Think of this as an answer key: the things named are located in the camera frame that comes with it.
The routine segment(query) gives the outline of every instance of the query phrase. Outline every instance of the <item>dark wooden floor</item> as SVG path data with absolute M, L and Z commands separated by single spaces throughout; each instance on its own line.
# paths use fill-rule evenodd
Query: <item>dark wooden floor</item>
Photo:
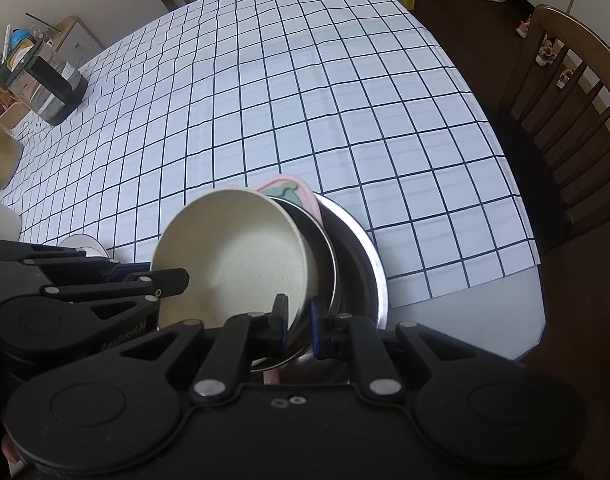
M 515 29 L 531 10 L 525 0 L 416 0 L 413 14 L 443 46 L 481 104 L 493 106 L 522 46 Z M 581 122 L 595 117 L 591 107 Z M 609 135 L 606 130 L 600 134 Z M 540 275 L 547 325 L 524 362 L 582 393 L 588 431 L 574 466 L 588 480 L 610 480 L 610 223 L 545 254 Z

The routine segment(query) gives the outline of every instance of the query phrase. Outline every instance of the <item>metal bowl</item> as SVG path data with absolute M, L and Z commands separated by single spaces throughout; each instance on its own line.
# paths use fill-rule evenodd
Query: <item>metal bowl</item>
M 384 329 L 389 305 L 387 281 L 370 237 L 341 206 L 317 194 L 316 198 L 323 227 L 338 260 L 338 311 L 368 317 L 377 328 Z M 311 349 L 283 365 L 279 372 L 282 383 L 342 383 L 347 380 L 347 367 L 343 363 L 332 359 L 319 361 Z
M 302 207 L 297 206 L 284 198 L 274 196 L 271 198 L 285 209 L 285 212 L 291 217 L 296 224 L 296 227 L 301 232 L 301 235 L 303 235 L 305 243 L 309 245 L 309 248 L 311 249 L 319 274 L 319 289 L 317 296 L 329 307 L 330 312 L 338 312 L 340 304 L 338 263 L 336 262 L 334 247 L 327 236 L 325 229 L 323 229 L 319 222 Z M 311 337 L 309 335 L 309 311 L 307 308 L 303 309 L 303 314 L 301 316 L 297 316 L 294 319 L 289 328 L 287 338 L 287 358 L 263 359 L 255 363 L 252 370 L 263 371 L 276 368 L 285 364 L 288 360 L 303 354 L 303 352 L 309 348 L 311 345 Z

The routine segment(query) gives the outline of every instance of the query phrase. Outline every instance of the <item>white bowl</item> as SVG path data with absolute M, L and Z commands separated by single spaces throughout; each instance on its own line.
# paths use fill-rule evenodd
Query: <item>white bowl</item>
M 251 189 L 223 187 L 183 208 L 156 246 L 152 270 L 183 267 L 189 285 L 164 298 L 159 326 L 196 318 L 206 328 L 244 312 L 269 312 L 289 299 L 289 323 L 316 293 L 309 247 L 276 202 Z

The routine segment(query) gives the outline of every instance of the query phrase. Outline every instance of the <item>white tablecloth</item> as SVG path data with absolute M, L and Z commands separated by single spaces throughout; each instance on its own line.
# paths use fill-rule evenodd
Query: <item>white tablecloth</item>
M 201 0 L 81 72 L 63 124 L 15 130 L 25 152 L 1 199 L 22 241 L 87 233 L 149 261 L 206 189 L 291 173 L 371 235 L 393 308 L 538 262 L 476 98 L 395 0 Z

